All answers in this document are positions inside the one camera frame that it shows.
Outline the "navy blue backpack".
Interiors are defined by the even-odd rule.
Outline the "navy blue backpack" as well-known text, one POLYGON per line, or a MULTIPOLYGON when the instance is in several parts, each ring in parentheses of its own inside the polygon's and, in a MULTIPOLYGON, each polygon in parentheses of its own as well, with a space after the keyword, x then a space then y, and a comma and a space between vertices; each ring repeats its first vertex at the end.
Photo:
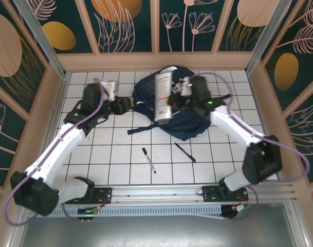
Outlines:
MULTIPOLYGON (((172 110, 172 118, 168 123, 159 125, 154 120, 155 113, 155 76, 160 74, 161 71, 157 71, 143 79, 141 79, 134 87, 133 111, 146 116, 152 124, 147 127, 139 127, 136 129, 128 130, 128 134, 132 135, 142 131, 150 130, 155 127, 159 127, 161 130, 170 134, 171 136, 186 141, 190 138, 196 137, 198 134, 202 134, 211 124, 210 117, 201 117, 196 112, 191 110, 172 110)), ((186 67, 177 66, 172 73, 172 79, 174 83, 179 82, 180 79, 185 77, 196 77, 195 73, 186 67)), ((231 94, 221 96, 219 98, 225 100, 231 97, 231 94)))

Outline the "white printed booklet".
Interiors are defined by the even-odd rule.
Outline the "white printed booklet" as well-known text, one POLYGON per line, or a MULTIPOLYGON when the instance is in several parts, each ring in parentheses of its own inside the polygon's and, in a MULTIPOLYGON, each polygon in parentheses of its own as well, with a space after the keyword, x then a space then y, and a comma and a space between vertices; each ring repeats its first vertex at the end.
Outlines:
POLYGON ((168 100, 171 95, 172 72, 155 76, 155 122, 159 125, 167 124, 172 117, 168 100))

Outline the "black pen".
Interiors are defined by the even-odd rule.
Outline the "black pen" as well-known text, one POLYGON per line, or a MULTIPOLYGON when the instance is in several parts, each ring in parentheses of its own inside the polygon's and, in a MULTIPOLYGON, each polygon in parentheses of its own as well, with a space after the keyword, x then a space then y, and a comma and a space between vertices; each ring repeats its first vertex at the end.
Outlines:
POLYGON ((186 150, 184 150, 178 143, 174 143, 174 144, 175 144, 175 146, 176 146, 179 150, 181 150, 193 163, 196 163, 196 159, 195 159, 192 155, 188 154, 188 152, 187 152, 186 150))

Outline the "black and white marker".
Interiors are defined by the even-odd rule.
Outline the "black and white marker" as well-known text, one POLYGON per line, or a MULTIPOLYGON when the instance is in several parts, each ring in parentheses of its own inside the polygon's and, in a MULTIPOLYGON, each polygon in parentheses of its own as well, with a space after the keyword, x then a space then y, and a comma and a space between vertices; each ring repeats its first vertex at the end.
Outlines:
POLYGON ((147 162, 148 162, 149 165, 150 165, 150 168, 151 168, 152 172, 153 172, 154 174, 156 174, 157 171, 156 171, 154 165, 152 164, 152 161, 151 161, 150 157, 148 156, 148 153, 147 153, 147 151, 146 151, 146 148, 142 148, 142 151, 143 151, 143 153, 144 153, 144 156, 145 156, 147 162))

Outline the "grey metal panel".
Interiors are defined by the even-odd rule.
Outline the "grey metal panel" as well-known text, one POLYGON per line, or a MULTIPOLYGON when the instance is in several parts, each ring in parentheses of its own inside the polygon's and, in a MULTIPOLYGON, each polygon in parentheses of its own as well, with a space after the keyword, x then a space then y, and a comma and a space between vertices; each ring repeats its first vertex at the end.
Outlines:
POLYGON ((42 218, 24 230, 20 247, 305 247, 286 220, 229 222, 195 216, 106 217, 82 224, 42 218))

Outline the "aluminium side rail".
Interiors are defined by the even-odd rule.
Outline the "aluminium side rail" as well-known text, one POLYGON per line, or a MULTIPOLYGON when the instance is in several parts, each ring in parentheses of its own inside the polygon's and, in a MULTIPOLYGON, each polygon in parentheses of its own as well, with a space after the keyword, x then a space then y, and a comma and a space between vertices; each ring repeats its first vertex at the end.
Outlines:
POLYGON ((30 129, 32 141, 29 166, 35 163, 54 139, 67 86, 67 79, 59 76, 53 69, 45 72, 31 116, 33 125, 30 129))

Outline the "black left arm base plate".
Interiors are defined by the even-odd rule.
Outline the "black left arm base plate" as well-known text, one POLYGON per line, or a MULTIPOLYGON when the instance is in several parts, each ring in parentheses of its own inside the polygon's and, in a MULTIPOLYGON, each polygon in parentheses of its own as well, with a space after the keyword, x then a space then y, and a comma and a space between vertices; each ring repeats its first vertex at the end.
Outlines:
POLYGON ((94 188, 88 189, 86 195, 82 198, 75 198, 65 202, 68 205, 74 204, 110 204, 112 199, 112 188, 94 188))

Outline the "aluminium frame post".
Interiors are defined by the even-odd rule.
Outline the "aluminium frame post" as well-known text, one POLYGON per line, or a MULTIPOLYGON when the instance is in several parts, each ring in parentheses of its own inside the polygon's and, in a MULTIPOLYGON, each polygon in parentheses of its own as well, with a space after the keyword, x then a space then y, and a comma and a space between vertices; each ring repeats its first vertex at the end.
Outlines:
POLYGON ((42 50, 42 54, 51 63, 57 74, 65 77, 65 70, 51 45, 41 21, 48 20, 57 8, 56 0, 11 0, 15 5, 19 17, 34 39, 35 44, 42 50))
POLYGON ((270 43, 276 30, 280 26, 285 14, 290 8, 291 3, 292 3, 292 0, 279 0, 279 2, 277 3, 245 67, 245 72, 248 77, 251 75, 256 65, 258 64, 261 58, 261 55, 264 53, 267 45, 270 43))

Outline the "long aluminium mounting rail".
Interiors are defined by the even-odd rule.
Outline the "long aluminium mounting rail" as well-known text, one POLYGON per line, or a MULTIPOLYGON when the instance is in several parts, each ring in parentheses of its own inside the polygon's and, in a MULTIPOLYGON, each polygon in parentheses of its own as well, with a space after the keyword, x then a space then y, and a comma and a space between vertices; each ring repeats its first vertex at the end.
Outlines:
MULTIPOLYGON (((51 192, 59 196, 58 204, 65 202, 76 193, 71 191, 74 181, 56 185, 51 192)), ((197 191, 203 186, 217 186, 217 184, 202 185, 138 185, 138 186, 95 186, 95 188, 112 188, 110 204, 120 205, 175 205, 175 204, 234 204, 235 202, 204 202, 197 191)), ((249 203, 280 203, 296 201, 297 196, 290 184, 272 182, 247 188, 249 203)))

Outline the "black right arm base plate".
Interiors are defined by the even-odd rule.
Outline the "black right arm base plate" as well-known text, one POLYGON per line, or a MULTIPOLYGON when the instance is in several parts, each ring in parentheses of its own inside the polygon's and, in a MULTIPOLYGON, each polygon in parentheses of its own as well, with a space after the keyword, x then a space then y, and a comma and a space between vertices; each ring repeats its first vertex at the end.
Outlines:
POLYGON ((202 197, 204 202, 240 202, 248 201, 248 193, 246 188, 240 188, 236 191, 224 190, 219 186, 203 186, 202 197))

